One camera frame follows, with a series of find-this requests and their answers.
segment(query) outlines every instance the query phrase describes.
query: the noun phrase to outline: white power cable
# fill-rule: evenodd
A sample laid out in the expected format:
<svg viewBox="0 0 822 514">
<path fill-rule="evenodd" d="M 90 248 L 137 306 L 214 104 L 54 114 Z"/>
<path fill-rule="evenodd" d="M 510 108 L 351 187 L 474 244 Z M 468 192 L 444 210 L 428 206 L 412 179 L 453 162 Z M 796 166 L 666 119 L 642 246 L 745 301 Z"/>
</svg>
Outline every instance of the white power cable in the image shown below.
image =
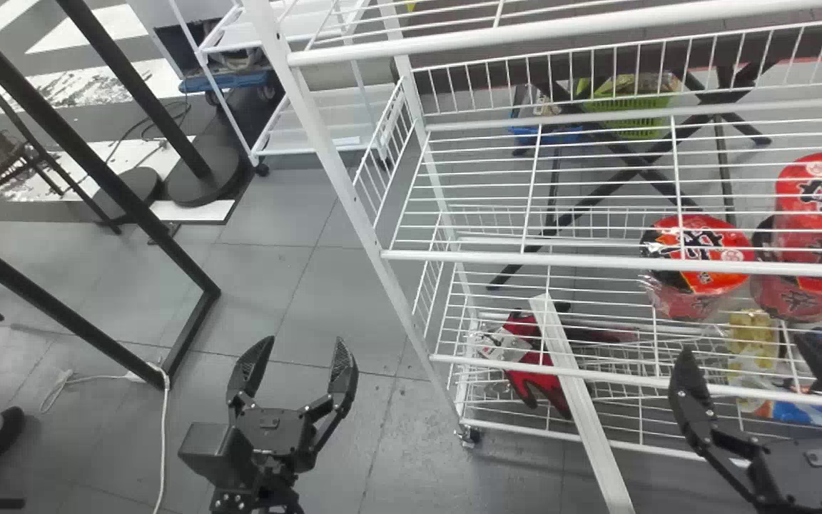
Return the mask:
<svg viewBox="0 0 822 514">
<path fill-rule="evenodd" d="M 154 370 L 158 371 L 161 374 L 161 377 L 163 377 L 163 405 L 161 406 L 161 484 L 157 491 L 157 502 L 154 504 L 154 510 L 151 511 L 151 514 L 157 514 L 158 510 L 161 508 L 161 503 L 163 503 L 163 486 L 164 481 L 166 481 L 167 403 L 170 400 L 170 377 L 159 365 L 149 362 L 148 366 L 151 366 Z M 59 373 L 58 378 L 56 378 L 56 383 L 53 384 L 52 388 L 50 388 L 49 393 L 43 397 L 43 401 L 40 401 L 41 414 L 48 412 L 49 409 L 53 407 L 53 404 L 56 403 L 56 399 L 58 399 L 59 395 L 62 394 L 62 390 L 65 390 L 65 387 L 69 385 L 89 383 L 89 381 L 97 381 L 102 378 L 108 378 L 109 380 L 124 378 L 124 380 L 133 381 L 133 383 L 144 383 L 144 381 L 141 380 L 141 377 L 131 371 L 127 372 L 125 375 L 92 375 L 91 377 L 72 378 L 74 375 L 75 371 L 73 370 L 65 370 Z"/>
<path fill-rule="evenodd" d="M 160 372 L 163 377 L 163 406 L 161 407 L 161 486 L 157 492 L 157 503 L 154 504 L 154 510 L 151 514 L 157 514 L 161 508 L 163 501 L 163 481 L 164 472 L 167 468 L 167 401 L 170 400 L 170 377 L 167 376 L 166 371 L 156 364 L 148 363 L 154 370 Z"/>
</svg>

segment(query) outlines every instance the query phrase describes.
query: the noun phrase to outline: green basket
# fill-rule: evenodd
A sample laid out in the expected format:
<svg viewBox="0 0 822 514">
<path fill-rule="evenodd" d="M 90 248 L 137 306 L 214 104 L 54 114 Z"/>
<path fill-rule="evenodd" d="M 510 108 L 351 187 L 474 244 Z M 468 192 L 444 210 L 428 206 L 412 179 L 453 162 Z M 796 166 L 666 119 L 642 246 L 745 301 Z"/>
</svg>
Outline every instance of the green basket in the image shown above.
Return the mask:
<svg viewBox="0 0 822 514">
<path fill-rule="evenodd" d="M 591 79 L 579 79 L 577 94 L 590 87 Z M 594 92 L 594 97 L 610 98 L 614 96 L 611 81 L 606 81 Z M 587 113 L 613 113 L 613 111 L 632 111 L 634 109 L 662 109 L 668 107 L 671 97 L 666 95 L 650 96 L 645 98 L 617 98 L 612 100 L 588 101 L 583 104 L 583 111 Z M 668 124 L 668 118 L 635 118 L 632 120 L 601 121 L 601 126 L 607 129 L 626 129 L 616 131 L 615 136 L 621 139 L 659 139 L 668 131 L 662 126 Z"/>
</svg>

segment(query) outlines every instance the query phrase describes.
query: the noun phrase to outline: gray tile floor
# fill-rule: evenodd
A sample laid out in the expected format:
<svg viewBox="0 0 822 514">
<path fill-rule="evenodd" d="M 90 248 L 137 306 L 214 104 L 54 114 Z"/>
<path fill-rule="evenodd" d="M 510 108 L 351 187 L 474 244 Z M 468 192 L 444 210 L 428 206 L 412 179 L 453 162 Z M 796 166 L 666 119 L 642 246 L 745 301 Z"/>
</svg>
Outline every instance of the gray tile floor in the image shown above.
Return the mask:
<svg viewBox="0 0 822 514">
<path fill-rule="evenodd" d="M 298 482 L 309 514 L 604 512 L 578 445 L 488 433 L 478 449 L 460 446 L 322 170 L 275 169 L 253 180 L 228 225 L 187 226 L 176 238 L 224 296 L 171 394 L 166 512 L 208 512 L 208 482 L 176 449 L 189 423 L 225 419 L 235 358 L 268 334 L 278 344 L 263 405 L 299 406 L 323 391 L 336 336 L 363 372 L 352 413 Z M 166 354 L 196 299 L 137 230 L 115 237 L 91 225 L 0 222 L 0 255 L 147 359 Z M 404 283 L 417 269 L 397 273 Z M 0 460 L 0 495 L 26 495 L 34 513 L 150 512 L 159 391 L 95 381 L 66 388 L 40 414 L 59 371 L 123 371 L 1 286 L 0 309 L 0 410 L 31 415 Z M 749 511 L 705 465 L 617 458 L 640 512 Z"/>
</svg>

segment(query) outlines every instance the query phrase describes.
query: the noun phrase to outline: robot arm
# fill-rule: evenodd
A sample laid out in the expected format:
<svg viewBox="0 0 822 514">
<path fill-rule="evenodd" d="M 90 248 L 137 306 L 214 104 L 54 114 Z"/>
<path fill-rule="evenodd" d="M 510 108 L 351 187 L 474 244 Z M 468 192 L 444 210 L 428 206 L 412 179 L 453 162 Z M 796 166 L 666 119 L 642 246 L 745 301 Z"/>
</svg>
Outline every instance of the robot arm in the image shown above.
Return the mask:
<svg viewBox="0 0 822 514">
<path fill-rule="evenodd" d="M 796 336 L 822 388 L 822 335 Z M 691 349 L 676 359 L 669 403 L 687 443 L 761 513 L 822 513 L 822 437 L 761 442 L 719 423 L 709 388 Z M 732 458 L 750 461 L 747 469 Z"/>
<path fill-rule="evenodd" d="M 229 423 L 193 423 L 180 446 L 180 459 L 215 486 L 212 512 L 271 507 L 302 512 L 294 482 L 314 468 L 316 456 L 351 410 L 357 363 L 340 338 L 326 394 L 296 410 L 258 406 L 255 394 L 274 342 L 274 336 L 262 339 L 234 365 L 226 393 Z"/>
</svg>

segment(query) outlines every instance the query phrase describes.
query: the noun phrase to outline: round black base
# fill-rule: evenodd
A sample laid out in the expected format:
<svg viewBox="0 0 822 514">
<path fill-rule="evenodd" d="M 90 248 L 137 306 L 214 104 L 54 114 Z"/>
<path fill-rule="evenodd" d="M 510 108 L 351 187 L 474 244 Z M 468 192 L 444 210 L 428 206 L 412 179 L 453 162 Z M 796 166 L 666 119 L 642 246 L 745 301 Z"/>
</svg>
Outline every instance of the round black base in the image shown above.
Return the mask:
<svg viewBox="0 0 822 514">
<path fill-rule="evenodd" d="M 196 149 L 208 163 L 211 175 L 197 178 L 189 166 L 180 161 L 163 182 L 169 199 L 183 207 L 199 207 L 216 201 L 237 185 L 243 170 L 239 152 L 213 138 L 196 141 Z"/>
<path fill-rule="evenodd" d="M 161 184 L 161 178 L 157 172 L 147 166 L 133 167 L 120 173 L 121 179 L 129 189 L 133 190 L 135 196 L 147 205 L 154 202 L 154 196 L 157 195 L 157 190 Z M 117 224 L 128 223 L 131 217 L 126 214 L 113 198 L 107 194 L 103 189 L 94 194 L 92 198 L 98 207 L 103 209 L 110 221 Z"/>
</svg>

